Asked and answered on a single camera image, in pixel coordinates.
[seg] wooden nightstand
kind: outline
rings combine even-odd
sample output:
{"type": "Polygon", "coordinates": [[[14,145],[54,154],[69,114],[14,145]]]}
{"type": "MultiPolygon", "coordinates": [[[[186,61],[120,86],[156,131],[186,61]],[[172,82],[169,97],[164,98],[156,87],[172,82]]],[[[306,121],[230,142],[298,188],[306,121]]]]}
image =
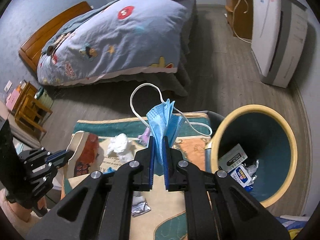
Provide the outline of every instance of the wooden nightstand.
{"type": "Polygon", "coordinates": [[[227,21],[232,29],[232,19],[234,19],[234,30],[241,38],[252,39],[252,25],[253,25],[253,2],[252,0],[241,0],[236,11],[234,8],[238,0],[226,0],[227,21]]]}

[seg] yellow rim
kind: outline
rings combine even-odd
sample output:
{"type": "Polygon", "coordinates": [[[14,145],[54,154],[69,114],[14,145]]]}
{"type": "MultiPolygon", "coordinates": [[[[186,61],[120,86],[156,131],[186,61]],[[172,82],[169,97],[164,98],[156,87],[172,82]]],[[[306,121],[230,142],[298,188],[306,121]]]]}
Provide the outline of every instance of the yellow rim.
{"type": "Polygon", "coordinates": [[[261,204],[264,207],[268,207],[275,203],[279,198],[282,197],[282,195],[286,192],[288,189],[289,185],[292,182],[294,173],[296,171],[297,167],[297,159],[298,159],[298,150],[297,150],[297,143],[296,139],[294,137],[294,134],[287,123],[287,121],[275,110],[266,107],[266,106],[261,106],[261,105],[247,105],[247,106],[242,106],[230,114],[221,122],[220,126],[218,127],[215,135],[211,139],[212,142],[212,148],[211,148],[211,171],[212,173],[215,173],[219,168],[218,168],[218,150],[219,150],[219,144],[222,138],[222,135],[226,128],[229,126],[231,122],[233,122],[236,118],[243,114],[247,113],[262,113],[266,114],[273,119],[275,119],[279,125],[282,127],[282,129],[285,131],[289,143],[290,143],[290,150],[291,150],[291,163],[290,163],[290,168],[288,175],[282,184],[282,186],[279,188],[279,190],[273,194],[271,197],[268,199],[264,200],[261,202],[261,204]]]}

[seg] cable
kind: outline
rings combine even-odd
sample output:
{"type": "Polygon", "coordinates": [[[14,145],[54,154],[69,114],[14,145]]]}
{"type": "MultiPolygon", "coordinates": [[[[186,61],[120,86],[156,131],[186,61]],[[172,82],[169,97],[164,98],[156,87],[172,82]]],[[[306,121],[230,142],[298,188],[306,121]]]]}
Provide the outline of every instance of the cable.
{"type": "Polygon", "coordinates": [[[240,2],[241,2],[241,0],[238,0],[236,6],[233,8],[232,30],[233,30],[233,32],[235,33],[235,35],[236,35],[239,39],[241,39],[241,41],[245,41],[245,42],[247,42],[247,43],[252,44],[251,42],[246,41],[246,40],[240,38],[240,37],[238,36],[238,34],[236,33],[235,28],[234,28],[234,26],[233,26],[233,25],[234,25],[234,22],[235,22],[235,12],[236,12],[236,9],[237,9],[238,5],[240,4],[240,2]]]}
{"type": "Polygon", "coordinates": [[[247,0],[244,0],[244,2],[245,2],[246,5],[247,5],[247,9],[246,9],[245,12],[243,12],[243,13],[247,13],[247,12],[249,11],[249,4],[248,4],[247,0]]]}
{"type": "Polygon", "coordinates": [[[57,204],[55,201],[53,201],[53,199],[52,199],[52,198],[48,197],[48,195],[47,195],[47,194],[45,194],[45,196],[46,196],[49,200],[51,200],[54,204],[57,204]]]}
{"type": "MultiPolygon", "coordinates": [[[[155,89],[157,89],[158,92],[159,92],[159,94],[160,94],[161,103],[162,103],[162,104],[165,104],[165,101],[164,101],[163,98],[162,98],[162,94],[161,94],[160,89],[159,89],[157,86],[155,86],[154,84],[151,84],[151,83],[141,84],[141,85],[139,85],[139,86],[132,92],[132,94],[131,94],[131,96],[130,96],[130,107],[131,107],[131,110],[132,110],[132,112],[135,114],[135,116],[138,117],[141,122],[143,122],[143,124],[144,124],[146,127],[150,128],[150,125],[149,125],[145,120],[143,120],[143,118],[135,111],[135,109],[134,109],[134,107],[133,107],[133,104],[132,104],[132,99],[133,99],[134,94],[135,94],[140,88],[142,88],[142,87],[144,87],[144,86],[151,86],[151,87],[154,87],[155,89]]],[[[176,111],[182,116],[182,118],[187,122],[187,124],[188,124],[196,133],[201,134],[201,135],[203,135],[203,136],[211,136],[211,135],[212,135],[212,129],[211,129],[211,127],[210,127],[209,125],[207,125],[207,124],[205,124],[205,123],[200,123],[200,122],[190,122],[190,121],[188,120],[188,118],[186,118],[185,115],[184,115],[180,110],[178,110],[178,109],[175,108],[175,107],[173,107],[173,109],[176,110],[176,111]],[[205,128],[208,128],[208,130],[209,130],[210,133],[209,133],[209,134],[201,133],[201,132],[199,132],[198,130],[196,130],[192,125],[199,125],[199,126],[203,126],[203,127],[205,127],[205,128]]]]}

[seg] trash can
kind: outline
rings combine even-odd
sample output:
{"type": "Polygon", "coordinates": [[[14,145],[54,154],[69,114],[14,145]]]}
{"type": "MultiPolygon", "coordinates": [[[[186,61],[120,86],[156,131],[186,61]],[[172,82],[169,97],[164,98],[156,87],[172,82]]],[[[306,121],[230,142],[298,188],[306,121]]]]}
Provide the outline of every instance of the trash can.
{"type": "Polygon", "coordinates": [[[242,106],[219,125],[211,147],[211,170],[218,158],[238,143],[249,163],[259,160],[257,179],[250,192],[264,207],[275,203],[288,189],[297,166],[297,145],[286,120],[273,109],[261,105],[242,106]]]}
{"type": "Polygon", "coordinates": [[[35,95],[35,99],[38,99],[41,104],[43,104],[49,109],[53,105],[52,98],[47,93],[47,90],[45,90],[43,87],[39,88],[38,92],[35,95]]]}

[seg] snack package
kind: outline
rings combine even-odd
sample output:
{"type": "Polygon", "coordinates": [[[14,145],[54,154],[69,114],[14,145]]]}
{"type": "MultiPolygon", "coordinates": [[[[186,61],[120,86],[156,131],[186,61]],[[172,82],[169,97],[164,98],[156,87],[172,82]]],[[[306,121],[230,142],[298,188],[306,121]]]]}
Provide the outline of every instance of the snack package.
{"type": "Polygon", "coordinates": [[[218,160],[219,168],[229,173],[247,158],[240,144],[237,144],[218,160]]]}
{"type": "Polygon", "coordinates": [[[230,173],[230,176],[234,178],[242,187],[248,186],[251,182],[249,173],[241,164],[230,173]]]}

